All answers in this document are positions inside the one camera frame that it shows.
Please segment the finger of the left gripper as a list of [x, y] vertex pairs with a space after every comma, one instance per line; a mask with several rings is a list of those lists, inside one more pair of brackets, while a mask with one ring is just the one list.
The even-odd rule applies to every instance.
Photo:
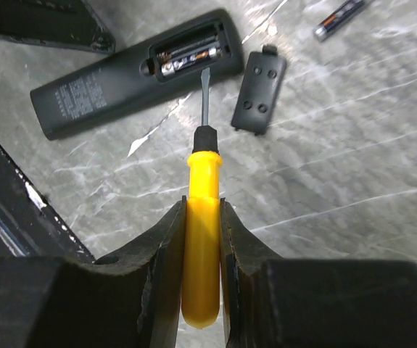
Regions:
[[87, 1], [0, 1], [0, 40], [112, 54], [116, 40]]

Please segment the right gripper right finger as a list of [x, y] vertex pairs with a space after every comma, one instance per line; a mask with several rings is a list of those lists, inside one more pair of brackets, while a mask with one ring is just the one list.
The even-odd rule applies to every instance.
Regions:
[[227, 347], [417, 347], [417, 264], [284, 258], [220, 204]]

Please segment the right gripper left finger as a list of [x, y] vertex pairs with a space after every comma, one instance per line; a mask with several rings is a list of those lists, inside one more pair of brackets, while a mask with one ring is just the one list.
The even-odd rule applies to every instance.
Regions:
[[186, 200], [93, 263], [0, 257], [0, 347], [174, 347]]

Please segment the yellow handled screwdriver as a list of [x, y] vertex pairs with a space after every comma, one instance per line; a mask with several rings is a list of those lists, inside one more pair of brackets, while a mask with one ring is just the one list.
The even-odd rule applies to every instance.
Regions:
[[218, 133], [209, 125], [210, 68], [203, 69], [202, 119], [194, 132], [183, 259], [181, 310], [194, 328], [211, 326], [220, 308], [220, 168]]

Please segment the black remote control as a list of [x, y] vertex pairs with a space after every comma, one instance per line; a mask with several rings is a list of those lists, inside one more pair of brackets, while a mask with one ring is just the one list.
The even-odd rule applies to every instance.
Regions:
[[[216, 46], [217, 59], [163, 76], [170, 59]], [[65, 138], [178, 98], [201, 86], [242, 73], [241, 39], [230, 14], [215, 9], [58, 78], [30, 92], [45, 137]]]

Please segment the black battery cover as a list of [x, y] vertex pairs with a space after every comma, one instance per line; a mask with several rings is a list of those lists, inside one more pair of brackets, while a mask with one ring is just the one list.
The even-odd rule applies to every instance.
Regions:
[[235, 130], [264, 135], [287, 67], [286, 59], [272, 44], [249, 54], [231, 126]]

